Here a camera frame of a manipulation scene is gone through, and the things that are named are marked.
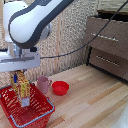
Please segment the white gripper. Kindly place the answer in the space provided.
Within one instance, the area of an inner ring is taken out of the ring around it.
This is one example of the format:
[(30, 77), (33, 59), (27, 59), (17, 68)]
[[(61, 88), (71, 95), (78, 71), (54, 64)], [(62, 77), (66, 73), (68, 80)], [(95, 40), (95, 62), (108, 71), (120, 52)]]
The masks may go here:
[[(9, 43), (6, 49), (0, 49), (0, 73), (38, 67), (40, 55), (38, 47), (21, 49)], [(17, 92), (17, 75), (13, 73), (14, 89)]]

